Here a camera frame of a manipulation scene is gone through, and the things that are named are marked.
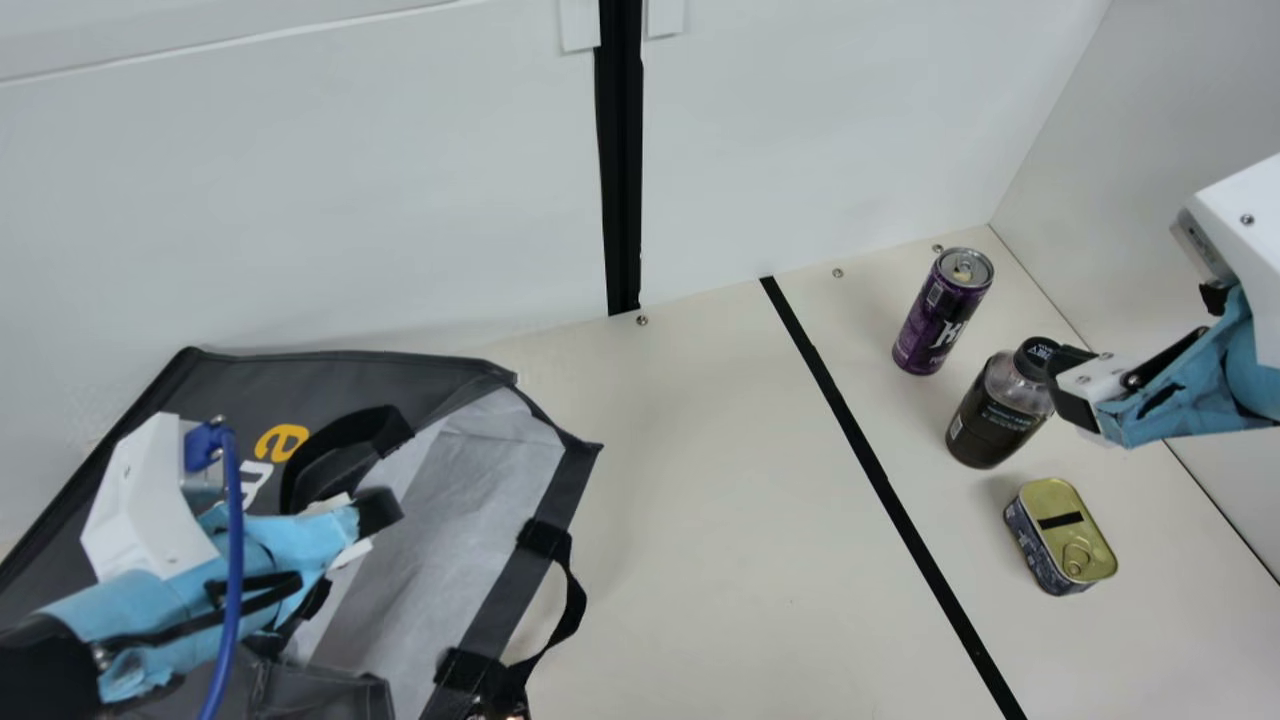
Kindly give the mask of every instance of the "purple can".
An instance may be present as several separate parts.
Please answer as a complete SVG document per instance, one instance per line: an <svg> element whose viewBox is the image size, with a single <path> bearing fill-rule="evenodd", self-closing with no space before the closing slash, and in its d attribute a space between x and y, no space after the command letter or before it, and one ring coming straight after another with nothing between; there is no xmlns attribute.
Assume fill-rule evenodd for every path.
<svg viewBox="0 0 1280 720"><path fill-rule="evenodd" d="M977 250L952 247L938 255L893 343L897 366L914 375L937 373L995 277L996 268Z"/></svg>

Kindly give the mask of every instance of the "metal screw head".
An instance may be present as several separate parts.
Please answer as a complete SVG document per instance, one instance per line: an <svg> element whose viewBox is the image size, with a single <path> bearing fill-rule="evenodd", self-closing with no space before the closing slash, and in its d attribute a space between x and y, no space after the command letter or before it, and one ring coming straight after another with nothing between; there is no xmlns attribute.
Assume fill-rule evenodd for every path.
<svg viewBox="0 0 1280 720"><path fill-rule="evenodd" d="M111 669L111 653L106 652L106 648L100 644L91 646L90 655L93 657L93 664L97 665L99 673L106 673Z"/></svg>

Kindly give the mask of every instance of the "bottle cap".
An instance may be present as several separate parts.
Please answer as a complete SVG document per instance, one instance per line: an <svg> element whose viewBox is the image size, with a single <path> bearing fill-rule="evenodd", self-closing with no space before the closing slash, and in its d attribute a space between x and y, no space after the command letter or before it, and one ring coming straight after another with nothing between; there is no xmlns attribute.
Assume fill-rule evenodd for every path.
<svg viewBox="0 0 1280 720"><path fill-rule="evenodd" d="M1014 369L1033 383L1048 382L1048 359L1061 345L1047 337L1030 337L1014 352Z"/></svg>

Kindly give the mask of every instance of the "table surface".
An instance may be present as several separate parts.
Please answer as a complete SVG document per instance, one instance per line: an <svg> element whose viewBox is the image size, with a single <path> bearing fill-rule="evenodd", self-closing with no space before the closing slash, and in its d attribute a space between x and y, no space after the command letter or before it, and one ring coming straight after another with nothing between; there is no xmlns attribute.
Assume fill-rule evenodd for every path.
<svg viewBox="0 0 1280 720"><path fill-rule="evenodd" d="M1000 717L759 284L645 315L481 352L605 445L572 525L590 606L534 712ZM558 575L517 648L549 634Z"/></svg>
<svg viewBox="0 0 1280 720"><path fill-rule="evenodd" d="M996 282L946 366L916 378L888 348L934 242L982 250ZM989 229L778 282L1028 717L1275 715L1280 587L1164 445L1108 450L1055 420L992 471L946 452L989 354L1032 334L1080 343ZM539 666L534 711L1000 717L762 286L644 314L474 352L605 443L572 525L590 607ZM375 345L426 346L421 333ZM1119 557L1084 594L1044 594L1001 520L1043 477L1079 488ZM549 573L508 660L541 644L562 598Z"/></svg>
<svg viewBox="0 0 1280 720"><path fill-rule="evenodd" d="M887 348L934 242L986 252L996 281L942 370L916 378ZM778 282L1028 717L1276 716L1280 587L1164 443L1106 448L1055 420L995 470L947 454L943 432L988 355L1037 334L1083 346L989 229ZM1000 520L1044 477L1075 484L1120 562L1079 596L1042 593Z"/></svg>

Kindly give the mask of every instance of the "yellow letter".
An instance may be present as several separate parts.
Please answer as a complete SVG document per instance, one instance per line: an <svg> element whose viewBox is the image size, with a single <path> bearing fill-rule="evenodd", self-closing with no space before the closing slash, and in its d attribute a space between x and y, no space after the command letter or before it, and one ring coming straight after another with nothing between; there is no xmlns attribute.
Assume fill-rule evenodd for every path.
<svg viewBox="0 0 1280 720"><path fill-rule="evenodd" d="M262 437L257 438L257 445L253 446L253 455L259 460L264 460L266 451L270 450L271 462L284 462L293 456L293 451L306 442L308 437L311 437L311 432L302 425L275 425L262 433Z"/></svg>

